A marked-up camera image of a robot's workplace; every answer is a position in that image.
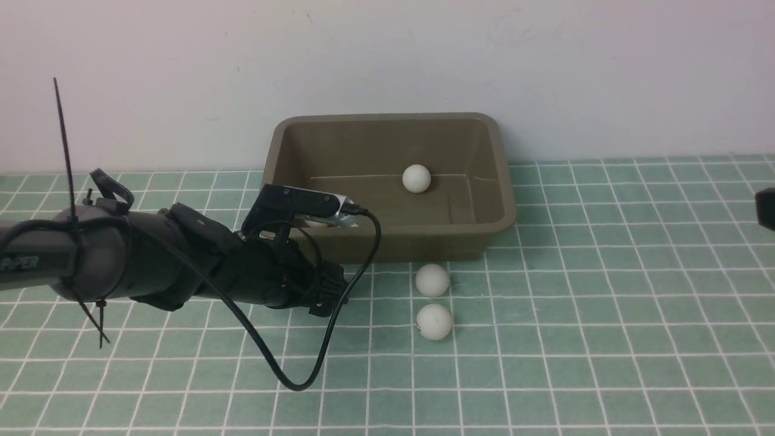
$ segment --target brown plastic tray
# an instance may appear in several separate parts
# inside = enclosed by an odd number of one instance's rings
[[[412,164],[432,176],[421,194],[401,182]],[[498,125],[481,113],[286,119],[274,131],[263,180],[345,195],[368,208],[383,229],[376,261],[479,258],[516,221]],[[374,235],[365,218],[358,227],[306,230],[325,258],[345,264],[361,263]],[[303,239],[296,230],[292,237]]]

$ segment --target tile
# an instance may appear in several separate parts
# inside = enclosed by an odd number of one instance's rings
[[[605,172],[611,183],[641,183],[642,179],[638,173],[638,168],[633,166],[605,166]]]
[[[540,324],[578,324],[574,301],[570,298],[536,298],[536,316]]]
[[[592,232],[587,224],[580,226],[553,227],[553,229],[556,232],[557,241],[561,247],[577,245],[594,247]]]
[[[562,248],[560,253],[562,253],[566,269],[599,270],[603,268],[600,255],[595,248]]]
[[[451,294],[454,296],[489,296],[487,274],[484,272],[452,272]]]
[[[181,189],[210,190],[215,181],[215,172],[188,172],[183,177]]]
[[[775,416],[772,414],[775,392],[750,390],[745,391],[743,396],[746,398],[757,423],[775,423]]]
[[[493,296],[527,296],[528,280],[523,272],[491,272],[490,289]]]
[[[188,380],[193,369],[193,362],[157,360],[150,369],[150,377],[146,385],[147,390],[186,390]]]
[[[581,203],[576,185],[543,186],[542,189],[549,204]]]
[[[539,165],[539,176],[544,185],[575,185],[570,166],[545,167]]]
[[[181,417],[181,426],[221,426],[229,405],[228,393],[189,393]]]
[[[501,353],[506,355],[540,355],[538,330],[533,326],[498,326]]]
[[[611,281],[611,287],[616,295],[651,295],[649,282],[644,272],[609,271],[608,279]]]
[[[689,280],[695,289],[702,289],[705,294],[730,294],[732,287],[721,271],[689,271]]]
[[[706,244],[699,224],[665,224],[667,234],[675,245]]]
[[[622,212],[616,205],[587,204],[584,206],[590,224],[620,224],[624,223]]]
[[[664,245],[670,243],[670,239],[662,224],[632,226],[630,227],[630,232],[635,245]]]
[[[504,357],[506,388],[548,388],[543,358]]]
[[[651,198],[655,202],[683,202],[684,193],[681,191],[680,184],[648,184]]]
[[[554,405],[548,391],[509,392],[508,407],[513,425],[555,425]]]
[[[366,392],[326,392],[322,425],[365,425]]]
[[[616,202],[610,185],[579,185],[577,188],[581,194],[581,201],[584,203]]]
[[[153,364],[153,370],[156,371],[157,364],[162,361],[156,361]],[[164,374],[170,367],[163,368],[159,375]],[[232,388],[232,383],[236,375],[236,359],[218,359],[218,360],[200,360],[197,361],[194,369],[194,377],[191,379],[191,389],[193,390],[227,390]]]
[[[460,425],[457,392],[418,391],[415,422],[417,425]]]
[[[495,348],[494,327],[455,326],[457,352],[464,355],[492,355]]]
[[[61,392],[96,390],[100,383],[100,378],[105,371],[105,364],[105,361],[67,361],[57,390]]]
[[[617,298],[622,321],[625,324],[661,324],[662,317],[656,301],[651,297]]]
[[[585,352],[579,327],[540,327],[548,355],[579,355]]]
[[[734,386],[724,359],[718,356],[684,356],[681,358],[689,382],[694,387]]]
[[[408,299],[379,299],[373,303],[375,325],[406,325],[412,323]]]
[[[733,164],[705,165],[705,171],[714,182],[732,182],[742,180],[740,171]]]
[[[552,218],[552,223],[557,224],[586,224],[587,216],[585,214],[585,208],[581,205],[569,205],[569,206],[549,206],[549,215]]]
[[[139,393],[98,393],[85,425],[89,427],[129,426],[139,398]]]
[[[611,297],[582,298],[576,300],[579,317],[585,324],[616,324],[621,322],[616,304]]]
[[[718,353],[710,329],[706,326],[671,326],[679,353]]]
[[[739,386],[775,386],[775,369],[766,356],[727,356],[727,361]]]
[[[693,296],[660,297],[659,304],[667,323],[704,322],[700,305]]]
[[[155,172],[150,178],[148,189],[173,189],[177,191],[183,180],[182,172]]]
[[[546,365],[553,388],[595,387],[592,369],[586,358],[546,358]]]
[[[620,205],[627,223],[658,223],[660,216],[654,205],[643,203],[625,203]]]
[[[105,374],[105,380],[102,382],[102,389],[110,391],[140,391],[145,383],[149,364],[150,360],[118,360],[110,362],[108,372]]]
[[[606,269],[640,269],[640,259],[633,247],[600,247]]]
[[[320,393],[282,392],[277,396],[274,425],[280,427],[317,425],[320,411]]]
[[[732,296],[702,296],[702,309],[712,323],[746,322],[746,314]]]
[[[737,392],[707,390],[696,392],[695,395],[708,424],[749,424],[751,422]]]
[[[640,380],[631,358],[592,358],[592,368],[601,388],[639,388]]]
[[[505,425],[506,403],[502,392],[463,391],[463,425]]]
[[[152,175],[152,173],[125,172],[119,176],[118,181],[129,191],[145,191]]]
[[[29,358],[66,358],[77,339],[77,331],[41,330]]]
[[[611,294],[611,286],[604,272],[568,272],[567,275],[575,296]]]
[[[740,299],[754,323],[775,321],[775,296],[744,296]]]
[[[694,213],[686,203],[660,203],[656,205],[656,211],[663,223],[693,223],[696,221]]]
[[[40,421],[41,427],[80,427],[91,406],[92,394],[53,394]]]
[[[529,272],[528,282],[534,296],[570,295],[568,280],[562,272]]]
[[[658,424],[699,424],[700,414],[688,391],[649,391]]]
[[[602,165],[571,166],[576,183],[608,183]]]
[[[369,425],[411,425],[412,393],[373,391],[370,395]]]
[[[520,206],[520,224],[548,224],[549,210],[545,206]]]
[[[513,166],[508,169],[514,185],[540,185],[538,167]]]
[[[374,327],[371,329],[371,352],[407,353],[412,350],[410,327]]]
[[[696,202],[691,204],[697,221],[700,223],[728,222],[732,217],[727,209],[719,203]]]
[[[0,423],[9,428],[35,427],[47,400],[43,395],[8,395],[0,409]]]
[[[589,352],[599,355],[629,354],[627,337],[621,327],[584,327]]]
[[[415,388],[454,388],[457,387],[457,371],[455,358],[451,357],[416,357]]]
[[[371,389],[411,388],[412,358],[410,356],[372,356]]]
[[[594,392],[554,393],[557,413],[562,425],[603,424],[603,415],[598,396]]]
[[[651,202],[649,192],[644,185],[627,184],[614,185],[614,194],[621,203],[627,202]]]
[[[666,354],[673,352],[670,336],[664,326],[629,326],[627,335],[636,354]]]
[[[133,424],[138,427],[173,426],[182,406],[181,393],[146,393],[140,400]]]
[[[756,332],[746,325],[714,325],[713,332],[724,353],[748,353],[762,351]]]
[[[722,199],[727,201],[745,200],[750,201],[753,198],[753,191],[744,182],[740,183],[718,183],[716,189]]]
[[[64,362],[26,362],[13,390],[16,392],[48,392],[57,384]]]
[[[492,324],[493,305],[490,298],[453,298],[452,315],[456,324]]]
[[[638,247],[645,269],[679,268],[680,264],[671,247]]]
[[[368,359],[333,356],[326,362],[325,387],[328,389],[365,389]]]
[[[234,393],[226,425],[268,426],[272,421],[274,393]]]
[[[609,424],[653,423],[649,404],[643,392],[604,392],[602,397]]]

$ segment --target floor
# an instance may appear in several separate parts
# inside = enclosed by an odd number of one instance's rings
[[[519,225],[446,265],[447,340],[423,339],[421,265],[375,265],[304,393],[278,389],[225,307],[106,308],[113,346],[48,289],[0,292],[0,436],[774,436],[775,156],[510,168]],[[139,209],[237,226],[260,171],[121,174]],[[85,176],[76,177],[83,192]],[[0,177],[0,219],[50,217],[62,176]],[[246,307],[294,379],[323,321]]]

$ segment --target white grout line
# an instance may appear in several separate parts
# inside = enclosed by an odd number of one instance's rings
[[[641,178],[641,180],[643,180],[643,176],[640,174],[640,170],[638,169],[637,171],[638,171],[639,177]],[[607,178],[609,178],[608,170],[605,170],[605,176]],[[616,192],[614,192],[614,197],[616,199],[618,198],[617,195],[616,195]],[[624,216],[624,211],[622,211],[622,205],[618,205],[618,207],[619,207],[619,212]],[[627,229],[627,234],[628,234],[630,240],[632,240],[633,243],[634,243],[635,242],[635,238],[632,236],[632,231],[630,230],[629,227],[626,227],[626,229]],[[640,252],[635,250],[635,255],[638,257],[638,262],[640,263],[641,268],[643,269],[643,271],[648,271],[646,269],[646,264],[643,263],[643,259],[641,258]],[[655,290],[654,284],[651,282],[651,278],[649,277],[648,274],[646,275],[646,281],[649,283],[649,288],[651,289],[651,292],[653,294],[654,303],[656,304],[657,310],[660,312],[660,319],[662,320],[662,323],[664,324],[664,323],[667,322],[667,320],[665,319],[665,314],[662,311],[662,306],[659,305],[659,300],[656,298],[656,290]],[[675,351],[676,355],[680,356],[680,352],[678,351],[678,346],[676,345],[676,341],[675,341],[675,338],[673,337],[673,333],[670,331],[669,328],[667,328],[667,327],[664,327],[664,328],[665,328],[665,331],[667,332],[667,337],[670,339],[670,344],[672,345],[673,350]],[[684,362],[680,359],[680,357],[677,360],[678,360],[678,365],[680,366],[681,374],[684,377],[684,381],[686,382],[686,386],[688,387],[689,393],[691,395],[691,399],[694,402],[694,406],[697,408],[697,413],[700,416],[700,421],[702,422],[703,426],[705,427],[705,432],[708,434],[708,436],[711,436],[711,431],[708,428],[708,422],[705,420],[705,414],[702,411],[702,409],[700,408],[700,403],[697,400],[697,394],[694,392],[694,389],[693,389],[693,387],[691,385],[691,381],[689,380],[689,375],[687,374]]]
[[[446,263],[446,270],[449,271],[449,269],[450,269],[450,263],[447,262]],[[414,289],[412,287],[412,275],[410,274],[409,277],[410,277],[410,279],[409,279],[409,282],[410,282],[409,283],[409,292],[412,293],[412,292],[414,292]],[[461,327],[461,324],[455,323],[455,306],[454,306],[455,305],[455,301],[453,299],[454,292],[455,292],[455,285],[450,280],[449,291],[447,292],[447,298],[449,299],[449,311],[451,312],[452,317],[453,317],[453,320],[452,320],[452,331],[450,333],[452,334],[452,353],[453,353],[453,356],[454,356],[453,359],[455,361],[455,388],[457,390],[457,413],[458,413],[458,419],[459,419],[458,422],[460,423],[460,436],[465,436],[465,430],[463,429],[463,424],[464,424],[464,422],[463,422],[463,393],[461,391],[461,386],[460,386],[460,359],[458,358],[458,354],[457,354],[457,332],[455,331],[455,330],[457,330],[458,327]],[[415,392],[412,391],[412,408],[415,407],[414,398],[415,398]],[[412,418],[412,424],[416,424],[414,417]]]
[[[538,320],[536,301],[533,299],[532,286],[530,286],[530,277],[528,276],[528,263],[525,260],[525,252],[522,250],[522,238],[520,237],[519,232],[516,232],[516,233],[517,233],[517,245],[519,246],[519,254],[520,254],[519,257],[522,259],[523,272],[525,273],[525,280],[527,281],[527,286],[528,286],[528,295],[530,295],[529,298],[530,298],[531,311],[533,313],[533,316],[536,317],[536,320]],[[554,411],[554,421],[556,423],[557,434],[558,436],[563,436],[563,430],[560,427],[560,408],[557,407],[557,400],[554,396],[554,390],[552,385],[552,375],[549,373],[549,361],[547,360],[548,355],[546,354],[546,348],[543,345],[543,336],[541,335],[541,329],[539,327],[536,327],[536,333],[538,334],[538,342],[541,347],[541,354],[536,357],[540,357],[543,360],[543,368],[544,368],[544,371],[546,372],[546,383],[548,384],[548,387],[549,387],[549,397],[552,400],[552,408]]]
[[[542,179],[541,179],[541,171],[540,171],[540,169],[537,166],[536,166],[536,170],[538,172],[538,180],[539,180],[539,182],[541,182],[542,181]],[[571,169],[571,176],[573,176],[575,178],[572,169]],[[541,190],[543,192],[543,195],[546,197],[546,190],[543,188],[543,184],[542,184]],[[554,218],[552,217],[552,210],[548,206],[546,207],[546,213],[549,215],[549,223],[553,225],[554,224]],[[585,209],[584,209],[584,216],[586,217],[587,222],[589,222],[589,217],[587,216],[587,211]],[[559,241],[560,238],[557,236],[557,230],[554,227],[554,225],[552,226],[552,232],[554,234],[554,239]],[[568,285],[568,292],[570,293],[570,301],[573,303],[573,310],[576,313],[577,321],[579,323],[581,323],[581,315],[579,314],[578,304],[576,303],[576,298],[574,296],[573,286],[571,286],[571,284],[570,284],[570,276],[568,275],[567,268],[565,266],[565,256],[563,255],[562,251],[560,251],[560,264],[562,265],[563,271],[564,271],[564,274],[565,274],[565,283]],[[534,316],[536,317],[536,323],[537,323],[538,320],[539,320],[539,313],[537,311],[535,311],[534,312]],[[603,424],[605,425],[606,433],[608,434],[608,436],[611,436],[611,428],[608,426],[608,413],[606,412],[605,404],[603,403],[603,394],[600,391],[600,384],[598,383],[598,376],[594,372],[594,365],[592,364],[592,357],[590,356],[589,344],[587,343],[587,335],[584,333],[584,329],[583,328],[579,328],[579,331],[581,333],[581,342],[584,344],[584,350],[586,351],[586,355],[587,355],[587,364],[589,364],[589,368],[590,368],[590,371],[592,373],[592,381],[594,383],[594,388],[595,388],[596,393],[597,393],[598,404],[600,405],[600,411],[601,411],[601,414],[602,414],[602,417],[603,417]]]

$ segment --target ping pong ball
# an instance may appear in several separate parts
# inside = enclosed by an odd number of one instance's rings
[[[440,304],[429,304],[417,312],[417,328],[425,339],[438,341],[450,334],[452,314]]]
[[[417,271],[415,287],[424,296],[441,296],[450,287],[449,276],[439,265],[427,264]]]
[[[424,192],[431,185],[431,173],[428,168],[420,164],[414,164],[404,170],[401,177],[404,188],[414,194]]]

